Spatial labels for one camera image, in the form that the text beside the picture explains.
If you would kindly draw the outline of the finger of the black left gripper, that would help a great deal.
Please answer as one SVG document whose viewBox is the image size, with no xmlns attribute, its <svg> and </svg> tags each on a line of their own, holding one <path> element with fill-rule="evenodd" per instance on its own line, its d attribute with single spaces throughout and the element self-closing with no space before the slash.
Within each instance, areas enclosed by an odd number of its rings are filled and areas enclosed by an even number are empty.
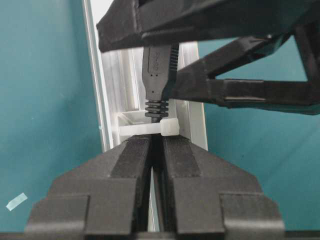
<svg viewBox="0 0 320 240">
<path fill-rule="evenodd" d="M 294 37 L 306 81 L 220 79 L 219 75 L 265 58 Z M 320 24 L 265 36 L 240 37 L 182 68 L 170 94 L 176 100 L 226 108 L 318 115 L 320 112 Z"/>
<path fill-rule="evenodd" d="M 280 35 L 319 18 L 317 0 L 115 0 L 96 28 L 99 50 L 105 53 Z"/>
</svg>

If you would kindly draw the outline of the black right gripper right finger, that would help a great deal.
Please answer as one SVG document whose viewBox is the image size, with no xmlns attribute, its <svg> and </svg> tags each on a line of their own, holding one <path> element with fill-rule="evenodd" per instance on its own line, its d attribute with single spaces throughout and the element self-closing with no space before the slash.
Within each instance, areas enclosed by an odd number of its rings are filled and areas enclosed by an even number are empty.
<svg viewBox="0 0 320 240">
<path fill-rule="evenodd" d="M 162 139 L 173 228 L 180 240 L 282 240 L 277 204 L 257 178 L 191 143 Z"/>
</svg>

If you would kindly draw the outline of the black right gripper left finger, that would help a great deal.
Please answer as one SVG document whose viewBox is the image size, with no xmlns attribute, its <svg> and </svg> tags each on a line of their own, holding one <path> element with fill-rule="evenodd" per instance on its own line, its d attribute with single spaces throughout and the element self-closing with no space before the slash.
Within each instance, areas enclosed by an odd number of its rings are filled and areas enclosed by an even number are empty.
<svg viewBox="0 0 320 240">
<path fill-rule="evenodd" d="M 128 239 L 148 229 L 152 137 L 135 135 L 57 177 L 31 210 L 29 240 Z"/>
</svg>

